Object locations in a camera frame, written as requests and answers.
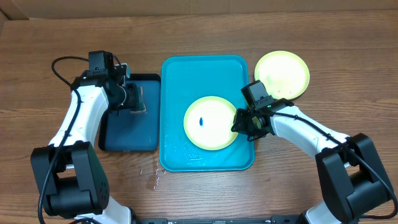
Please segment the yellow plate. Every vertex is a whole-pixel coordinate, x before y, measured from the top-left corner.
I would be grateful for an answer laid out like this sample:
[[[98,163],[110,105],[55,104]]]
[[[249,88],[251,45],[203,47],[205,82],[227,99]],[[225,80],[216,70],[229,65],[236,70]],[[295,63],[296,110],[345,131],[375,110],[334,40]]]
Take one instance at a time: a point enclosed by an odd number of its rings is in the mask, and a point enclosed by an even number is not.
[[[258,61],[254,79],[260,80],[274,98],[293,100],[307,89],[310,72],[298,55],[278,50],[265,54]]]
[[[194,101],[186,110],[183,128],[187,138],[207,151],[226,148],[237,138],[232,132],[235,106],[219,96],[205,96]]]

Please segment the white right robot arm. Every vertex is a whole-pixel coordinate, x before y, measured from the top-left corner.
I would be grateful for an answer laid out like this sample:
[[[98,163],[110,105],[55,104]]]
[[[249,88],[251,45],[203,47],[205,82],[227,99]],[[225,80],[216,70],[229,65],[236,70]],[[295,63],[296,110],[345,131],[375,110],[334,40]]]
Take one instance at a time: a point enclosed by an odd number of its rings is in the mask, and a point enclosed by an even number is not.
[[[284,138],[315,159],[323,201],[296,217],[296,223],[358,223],[397,215],[396,208],[388,215],[368,214],[388,201],[396,205],[397,197],[367,135],[333,131],[284,98],[238,109],[231,130],[245,134],[248,141],[267,134]]]

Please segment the brown sponge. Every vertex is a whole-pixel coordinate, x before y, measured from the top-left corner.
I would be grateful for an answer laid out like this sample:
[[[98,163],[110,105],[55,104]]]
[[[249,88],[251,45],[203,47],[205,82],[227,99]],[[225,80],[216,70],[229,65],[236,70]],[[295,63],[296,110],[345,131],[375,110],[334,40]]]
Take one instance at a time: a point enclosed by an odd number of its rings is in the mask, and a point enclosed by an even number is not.
[[[144,102],[144,91],[141,86],[137,87],[136,93],[136,104],[133,108],[130,109],[130,113],[145,113],[147,109]]]

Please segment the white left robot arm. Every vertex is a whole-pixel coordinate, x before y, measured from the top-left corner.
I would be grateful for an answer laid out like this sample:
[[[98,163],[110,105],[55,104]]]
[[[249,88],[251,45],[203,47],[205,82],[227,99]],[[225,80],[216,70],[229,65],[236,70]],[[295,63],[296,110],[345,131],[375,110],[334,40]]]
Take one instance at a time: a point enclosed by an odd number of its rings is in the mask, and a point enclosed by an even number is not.
[[[126,83],[124,77],[78,77],[70,88],[71,103],[60,129],[30,157],[40,192],[39,222],[46,213],[73,223],[138,223],[131,208],[110,196],[93,145],[107,111],[144,107],[142,88]]]

